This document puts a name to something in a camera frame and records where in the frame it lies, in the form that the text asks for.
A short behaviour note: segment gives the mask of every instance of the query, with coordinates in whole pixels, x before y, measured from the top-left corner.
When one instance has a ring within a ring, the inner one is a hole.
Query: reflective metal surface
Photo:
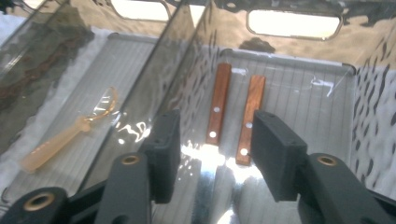
[[[106,1],[96,3],[72,1],[77,12],[64,8],[58,15],[76,13],[84,26],[138,33],[142,38],[163,31],[164,24],[124,21]],[[204,5],[202,1],[195,4]],[[250,10],[260,8],[330,11],[340,15],[343,24],[327,41],[255,35],[248,30],[246,18]],[[211,198],[205,208],[208,223],[300,223],[296,203],[275,203],[254,164],[240,167],[234,163],[248,78],[262,75],[267,77],[262,109],[278,115],[297,132],[307,142],[308,153],[340,158],[367,188],[395,199],[395,8],[391,2],[215,0],[208,3],[194,27],[188,2],[182,3],[148,59],[134,61],[141,62],[142,71],[120,105],[114,126],[97,142],[98,153],[84,161],[90,167],[83,180],[68,173],[70,179],[57,181],[66,188],[69,180],[76,181],[74,190],[78,190],[106,179],[113,158],[136,151],[156,115],[178,108],[182,163],[172,201],[154,205],[154,223],[191,223],[202,212],[194,210],[194,202],[206,189]],[[49,20],[50,16],[35,19]],[[29,30],[29,23],[6,46],[27,46],[35,33],[18,40],[24,29]],[[117,59],[123,50],[106,53],[113,52],[107,56]],[[4,68],[10,62],[16,61],[3,58],[0,65]],[[220,62],[233,66],[225,132],[219,153],[204,153],[208,107]],[[125,64],[125,60],[112,63],[117,68]],[[203,161],[212,166],[200,175]],[[10,188],[8,198],[15,188]]]

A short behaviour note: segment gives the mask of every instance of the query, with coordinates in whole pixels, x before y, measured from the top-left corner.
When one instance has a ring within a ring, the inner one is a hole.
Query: wooden knife handle
[[[250,141],[253,128],[254,111],[262,107],[265,77],[252,76],[248,87],[247,103],[245,106],[244,121],[242,123],[241,135],[239,136],[238,150],[235,161],[240,165],[250,165]]]
[[[220,63],[216,73],[215,87],[210,106],[209,125],[206,133],[206,143],[218,146],[221,127],[225,114],[227,93],[231,80],[231,65]]]

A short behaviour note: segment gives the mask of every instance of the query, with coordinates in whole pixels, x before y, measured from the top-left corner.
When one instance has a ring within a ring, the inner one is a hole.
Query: brass insert
[[[124,165],[132,165],[139,162],[140,159],[136,156],[127,156],[122,159],[122,164]]]
[[[30,212],[37,211],[51,204],[54,200],[55,195],[53,193],[42,192],[29,199],[29,201],[24,204],[23,209]]]
[[[327,156],[318,157],[318,161],[328,166],[335,166],[337,164],[337,161],[335,159]]]

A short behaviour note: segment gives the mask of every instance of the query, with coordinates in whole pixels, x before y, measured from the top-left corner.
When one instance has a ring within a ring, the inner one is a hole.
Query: circular hole
[[[35,197],[29,199],[24,205],[26,211],[40,210],[53,202],[55,196],[50,192],[43,192],[37,194]]]
[[[113,219],[111,224],[125,224],[128,223],[129,218],[125,215],[118,216]]]
[[[127,156],[124,159],[122,159],[122,164],[124,165],[132,165],[139,162],[139,158],[136,156]]]
[[[227,3],[227,7],[236,8],[236,4],[235,3]]]
[[[242,156],[246,156],[248,154],[248,150],[246,148],[242,148],[239,153],[241,153]]]
[[[210,132],[210,133],[209,133],[209,136],[210,136],[211,138],[215,138],[215,137],[217,136],[217,134],[216,134],[215,132]]]
[[[318,157],[318,161],[328,166],[334,166],[337,164],[337,161],[335,159],[326,156]]]
[[[377,224],[377,223],[368,217],[363,217],[361,218],[361,224]]]

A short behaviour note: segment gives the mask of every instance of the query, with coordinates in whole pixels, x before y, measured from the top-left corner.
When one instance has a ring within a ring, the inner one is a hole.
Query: knife
[[[244,120],[242,123],[241,134],[239,136],[238,149],[235,155],[235,162],[239,165],[250,165],[250,140],[253,116],[254,111],[262,107],[264,86],[265,77],[255,75],[250,78]]]
[[[205,144],[201,150],[201,173],[195,193],[192,210],[192,224],[209,223],[210,205],[218,168],[219,143],[225,115],[227,94],[231,80],[231,65],[220,63],[216,73],[212,104],[209,112],[209,124],[206,130]]]

